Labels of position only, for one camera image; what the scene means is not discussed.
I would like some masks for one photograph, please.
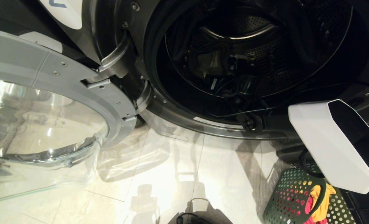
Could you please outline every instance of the washing machine door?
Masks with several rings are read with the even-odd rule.
[[[128,136],[132,101],[110,79],[0,31],[0,213],[86,186],[99,150]]]

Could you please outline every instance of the tile floor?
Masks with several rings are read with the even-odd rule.
[[[212,223],[263,223],[272,189],[289,168],[271,148],[189,131],[169,138],[145,125],[100,153],[86,190],[0,223],[175,224],[185,211]]]

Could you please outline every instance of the green laundry basket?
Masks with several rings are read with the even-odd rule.
[[[315,186],[321,186],[320,196],[309,214],[305,207],[310,192]],[[310,176],[301,168],[283,172],[264,212],[265,224],[303,224],[321,205],[326,191],[326,182],[322,178]]]
[[[319,173],[317,165],[310,170]],[[316,205],[309,214],[305,206],[314,186],[321,186],[321,193]],[[336,194],[330,195],[327,211],[328,224],[356,224],[340,190],[333,187]],[[265,224],[303,224],[321,205],[326,191],[324,179],[312,177],[301,168],[289,169],[283,172],[264,212]]]

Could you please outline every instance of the white cover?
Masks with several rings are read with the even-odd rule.
[[[332,186],[366,194],[369,167],[332,118],[333,101],[291,105],[289,120]]]
[[[62,44],[59,41],[50,38],[44,34],[32,31],[26,34],[21,34],[19,37],[62,53]]]
[[[82,28],[82,0],[40,0],[54,18],[67,27]]]

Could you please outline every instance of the washing machine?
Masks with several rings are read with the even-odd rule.
[[[136,122],[301,142],[288,106],[332,99],[369,125],[369,0],[0,0],[0,210],[86,185]]]

